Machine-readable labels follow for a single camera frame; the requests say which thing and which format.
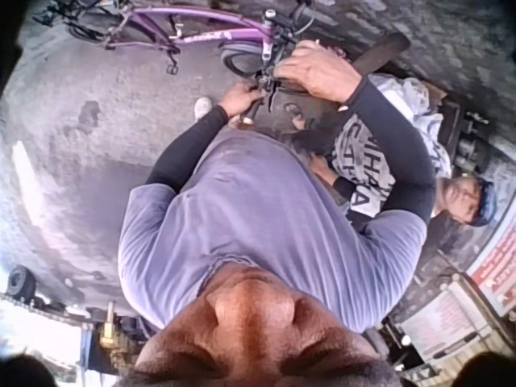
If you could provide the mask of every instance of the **lavender t-shirt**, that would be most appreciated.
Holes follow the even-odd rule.
[[[355,332],[380,322],[414,274],[427,227],[390,210],[357,233],[283,144],[217,136],[180,193],[131,192],[119,247],[123,292],[163,328],[226,262],[257,266],[316,297]]]

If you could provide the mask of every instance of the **hand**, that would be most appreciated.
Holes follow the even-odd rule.
[[[254,101],[263,97],[259,90],[252,89],[255,86],[252,81],[239,81],[226,93],[219,105],[230,119],[242,114]]]
[[[300,42],[275,68],[274,76],[298,83],[314,97],[339,103],[351,97],[362,79],[348,62],[311,40]]]
[[[310,169],[329,185],[333,185],[339,177],[335,171],[328,167],[328,162],[322,156],[313,155],[310,159]]]

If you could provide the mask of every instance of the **black arm sleeve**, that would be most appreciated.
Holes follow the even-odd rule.
[[[337,180],[333,183],[333,188],[348,202],[352,200],[352,195],[355,192],[356,185],[350,182],[348,179],[342,176],[337,177]]]
[[[378,141],[396,183],[382,211],[406,210],[428,223],[435,175],[421,135],[365,77],[348,102]]]
[[[227,120],[226,111],[220,106],[214,107],[161,153],[145,184],[165,184],[179,193]]]

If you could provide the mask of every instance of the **blue cap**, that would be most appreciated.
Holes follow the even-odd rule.
[[[481,200],[478,203],[478,213],[469,224],[474,227],[482,227],[489,224],[497,213],[497,193],[491,181],[480,177],[477,177],[476,180],[481,188]]]

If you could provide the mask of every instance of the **white graphic t-shirt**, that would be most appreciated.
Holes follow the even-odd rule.
[[[437,141],[443,116],[436,113],[421,114],[421,110],[428,110],[428,102],[425,106],[425,99],[428,101],[426,87],[413,78],[404,81],[383,75],[369,78],[412,122],[414,129],[421,133],[436,177],[450,177],[452,174],[450,158],[444,147]],[[412,103],[414,95],[419,98],[417,106]],[[395,180],[371,131],[356,114],[346,122],[335,141],[333,167],[340,176],[356,184],[356,191],[350,203],[351,210],[371,217],[378,214]]]

